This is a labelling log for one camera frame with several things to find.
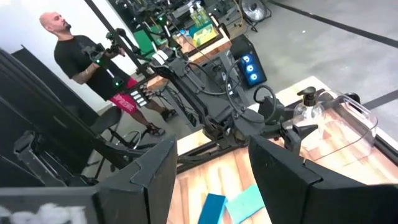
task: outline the soap dispenser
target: soap dispenser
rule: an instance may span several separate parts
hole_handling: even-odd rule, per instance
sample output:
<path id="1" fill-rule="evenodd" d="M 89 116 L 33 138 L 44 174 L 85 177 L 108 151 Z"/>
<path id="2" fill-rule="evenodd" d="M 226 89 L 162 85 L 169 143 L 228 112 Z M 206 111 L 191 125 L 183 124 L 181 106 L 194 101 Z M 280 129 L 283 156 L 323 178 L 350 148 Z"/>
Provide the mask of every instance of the soap dispenser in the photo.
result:
<path id="1" fill-rule="evenodd" d="M 318 102 L 317 89 L 308 87 L 297 93 L 303 96 L 303 101 L 294 108 L 294 124 L 298 127 L 317 124 L 318 129 L 302 141 L 302 146 L 307 150 L 316 148 L 323 139 L 323 123 L 325 122 L 325 109 Z"/>

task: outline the man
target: man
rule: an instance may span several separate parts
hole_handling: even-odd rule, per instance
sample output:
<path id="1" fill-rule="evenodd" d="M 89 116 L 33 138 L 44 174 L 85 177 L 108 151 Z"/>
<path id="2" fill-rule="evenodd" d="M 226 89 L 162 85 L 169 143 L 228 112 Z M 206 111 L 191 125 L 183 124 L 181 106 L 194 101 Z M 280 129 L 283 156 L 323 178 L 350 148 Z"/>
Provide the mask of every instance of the man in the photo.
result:
<path id="1" fill-rule="evenodd" d="M 57 12 L 42 14 L 40 23 L 47 31 L 58 37 L 54 50 L 55 61 L 69 78 L 81 85 L 86 83 L 102 99 L 112 101 L 118 108 L 129 113 L 136 121 L 145 125 L 149 134 L 161 136 L 165 133 L 163 129 L 145 119 L 142 112 L 137 109 L 135 101 L 129 95 L 118 93 L 113 86 L 113 78 L 108 71 L 115 77 L 124 80 L 128 88 L 137 83 L 135 79 L 124 73 L 112 61 L 108 63 L 107 68 L 102 68 L 81 52 L 84 47 L 95 45 L 91 39 L 84 35 L 72 35 L 70 32 L 71 25 Z M 109 54 L 107 52 L 101 52 L 101 54 L 105 54 L 105 57 L 108 58 L 117 56 L 117 54 Z M 124 51 L 120 49 L 119 54 L 124 55 Z M 146 107 L 160 113 L 166 121 L 176 115 L 175 110 L 162 108 L 153 100 L 146 104 Z"/>

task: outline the black t-shirt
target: black t-shirt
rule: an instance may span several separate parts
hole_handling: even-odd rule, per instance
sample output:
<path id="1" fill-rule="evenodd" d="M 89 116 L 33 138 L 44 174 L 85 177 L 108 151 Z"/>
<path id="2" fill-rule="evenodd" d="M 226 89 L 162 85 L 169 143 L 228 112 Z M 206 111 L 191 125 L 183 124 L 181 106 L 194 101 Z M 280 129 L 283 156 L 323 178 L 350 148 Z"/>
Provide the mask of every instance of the black t-shirt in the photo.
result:
<path id="1" fill-rule="evenodd" d="M 58 41 L 54 50 L 54 58 L 69 78 L 83 72 L 92 63 L 90 58 L 82 53 L 86 46 L 94 46 L 95 43 L 84 35 L 76 35 L 71 40 Z M 115 76 L 120 77 L 125 83 L 130 76 L 122 71 L 115 63 L 108 63 L 107 69 Z M 86 84 L 104 100 L 110 99 L 118 93 L 113 86 L 113 78 L 104 68 L 98 68 Z"/>

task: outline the metal pole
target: metal pole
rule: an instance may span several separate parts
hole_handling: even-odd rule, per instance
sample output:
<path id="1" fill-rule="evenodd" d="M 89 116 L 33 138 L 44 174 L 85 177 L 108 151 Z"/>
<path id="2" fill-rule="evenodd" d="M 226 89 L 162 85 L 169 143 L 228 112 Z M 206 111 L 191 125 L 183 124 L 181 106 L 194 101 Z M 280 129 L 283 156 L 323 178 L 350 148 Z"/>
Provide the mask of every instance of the metal pole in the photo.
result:
<path id="1" fill-rule="evenodd" d="M 132 50 L 124 43 L 122 38 L 120 38 L 119 34 L 113 29 L 112 25 L 108 22 L 108 20 L 105 18 L 105 16 L 102 14 L 102 12 L 98 9 L 98 7 L 95 5 L 95 3 L 92 0 L 85 0 L 87 5 L 91 8 L 91 10 L 95 13 L 95 15 L 100 19 L 100 21 L 104 24 L 104 26 L 109 30 L 109 32 L 114 36 L 118 44 L 124 49 L 126 52 L 127 56 L 137 65 L 138 72 L 142 73 L 146 78 L 149 78 L 150 75 L 147 73 L 146 67 L 143 66 L 140 61 L 138 61 L 138 58 L 134 55 Z"/>

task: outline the wooden desk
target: wooden desk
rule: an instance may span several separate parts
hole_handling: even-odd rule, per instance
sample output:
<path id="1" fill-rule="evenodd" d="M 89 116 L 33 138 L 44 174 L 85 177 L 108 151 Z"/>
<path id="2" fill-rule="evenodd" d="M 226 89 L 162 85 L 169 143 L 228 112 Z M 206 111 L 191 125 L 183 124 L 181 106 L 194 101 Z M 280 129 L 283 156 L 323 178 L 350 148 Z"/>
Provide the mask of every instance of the wooden desk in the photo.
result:
<path id="1" fill-rule="evenodd" d="M 276 96 L 283 104 L 289 105 L 300 99 L 296 95 L 298 91 L 310 85 L 317 89 L 329 90 L 320 80 L 310 77 L 280 91 Z M 250 109 L 257 111 L 258 105 L 252 105 Z M 377 134 L 391 145 L 397 145 L 381 130 L 378 130 Z M 201 131 L 193 133 L 177 142 L 178 153 L 183 154 L 209 141 Z M 333 167 L 337 162 L 339 166 L 335 171 L 365 184 L 398 183 L 398 167 L 377 149 L 357 161 L 344 161 L 344 155 L 336 152 L 317 162 L 328 167 Z M 176 178 L 168 223 L 197 223 L 208 193 L 225 195 L 231 200 L 255 183 L 247 148 L 237 149 L 190 169 Z M 223 221 L 225 224 L 231 223 L 228 211 L 225 212 Z M 271 223 L 271 221 L 267 210 L 263 208 L 244 223 Z"/>
<path id="2" fill-rule="evenodd" d="M 216 26 L 218 26 L 218 23 L 216 20 L 213 20 Z M 206 47 L 203 49 L 201 52 L 198 52 L 194 55 L 192 55 L 189 59 L 193 63 L 201 64 L 205 61 L 207 61 L 207 58 L 212 58 L 216 54 L 223 52 L 227 49 L 229 49 L 232 45 L 230 39 L 227 37 L 223 29 L 220 29 L 221 34 L 223 35 L 223 38 L 216 41 L 214 44 L 211 44 L 210 46 Z M 191 45 L 187 42 L 182 43 L 182 47 L 190 49 Z M 167 83 L 167 80 L 158 76 L 155 77 L 151 80 L 148 81 L 148 89 L 149 90 L 156 90 L 159 89 L 160 87 L 164 86 Z"/>

